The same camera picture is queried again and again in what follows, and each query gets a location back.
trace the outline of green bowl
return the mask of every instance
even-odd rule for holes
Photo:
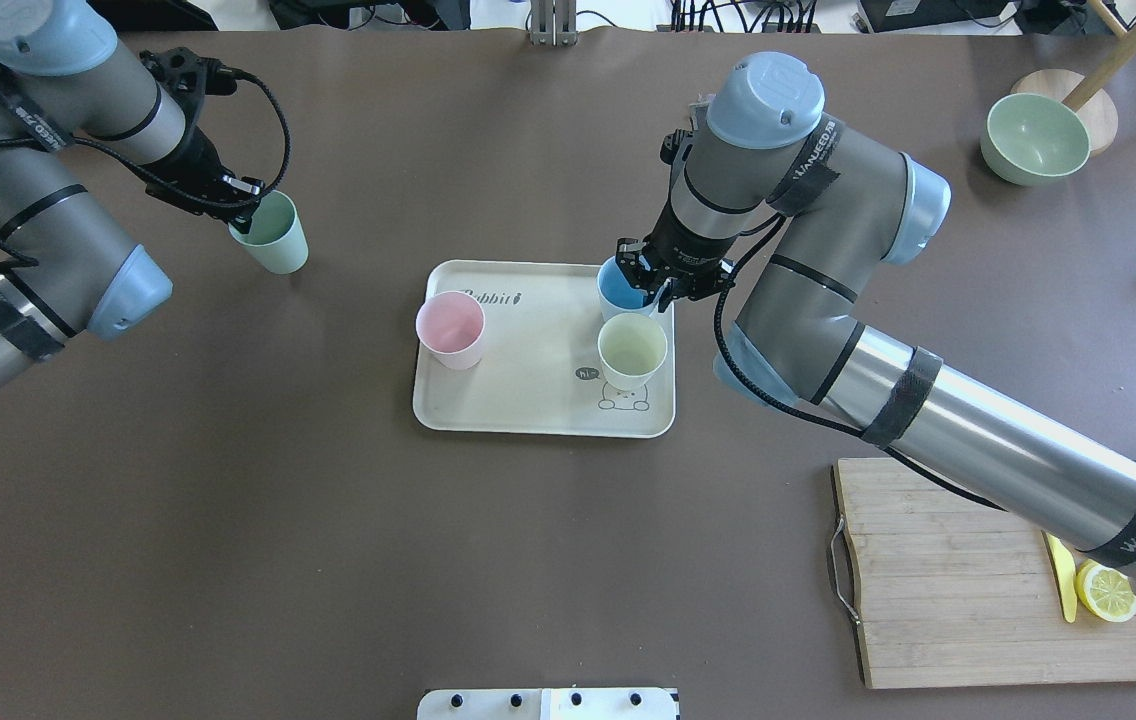
[[[1031,92],[1002,97],[985,117],[982,158],[1014,184],[1060,181],[1084,167],[1088,128],[1075,110]]]

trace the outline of robotic arm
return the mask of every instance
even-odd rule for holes
[[[908,263],[937,232],[949,185],[824,114],[824,100],[791,56],[737,64],[705,126],[668,139],[673,184],[655,227],[618,242],[632,286],[660,293],[663,310],[719,292],[733,277],[725,252],[771,206],[792,224],[725,337],[736,372],[716,359],[716,375],[755,400],[824,407],[871,445],[1121,569],[1136,593],[1136,461],[852,315],[877,263]]]
[[[203,97],[239,78],[256,81],[185,49],[139,61],[84,0],[0,0],[0,249],[11,257],[0,263],[0,387],[81,330],[119,336],[172,294],[56,152],[91,143],[133,164],[149,195],[247,231],[279,178],[264,189],[236,177],[197,126]],[[285,129],[285,165],[287,153]]]

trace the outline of yellow knife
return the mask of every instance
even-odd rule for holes
[[[1074,623],[1075,611],[1079,610],[1079,597],[1075,596],[1075,555],[1056,536],[1044,533],[1052,556],[1052,571],[1056,575],[1056,592],[1061,594],[1061,614],[1068,623]]]

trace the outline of cartoon bear drawing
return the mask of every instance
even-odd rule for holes
[[[626,391],[604,383],[604,397],[599,401],[600,410],[638,410],[642,413],[649,408],[648,386]]]

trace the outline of lemon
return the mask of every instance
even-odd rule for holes
[[[1125,575],[1095,560],[1085,560],[1079,566],[1075,591],[1084,606],[1102,620],[1121,623],[1136,616],[1136,596]]]

